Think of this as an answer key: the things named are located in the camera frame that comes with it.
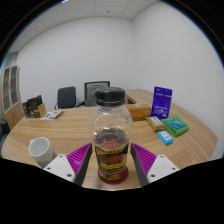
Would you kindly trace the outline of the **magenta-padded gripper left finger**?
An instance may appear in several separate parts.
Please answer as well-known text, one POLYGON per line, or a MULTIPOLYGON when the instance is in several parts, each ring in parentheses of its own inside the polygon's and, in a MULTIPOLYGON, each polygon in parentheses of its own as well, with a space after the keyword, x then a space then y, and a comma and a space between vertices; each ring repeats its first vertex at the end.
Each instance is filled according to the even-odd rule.
POLYGON ((81 186, 85 179, 91 154, 92 144, 88 143, 67 156, 58 155, 44 170, 81 186))

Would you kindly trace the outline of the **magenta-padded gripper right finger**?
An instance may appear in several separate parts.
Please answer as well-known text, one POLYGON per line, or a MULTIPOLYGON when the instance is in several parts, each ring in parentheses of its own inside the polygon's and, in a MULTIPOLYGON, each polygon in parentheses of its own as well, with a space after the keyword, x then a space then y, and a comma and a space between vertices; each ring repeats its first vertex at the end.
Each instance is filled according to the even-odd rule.
POLYGON ((155 155, 137 144, 131 144, 130 152, 141 186, 179 171, 179 168, 165 155, 155 155))

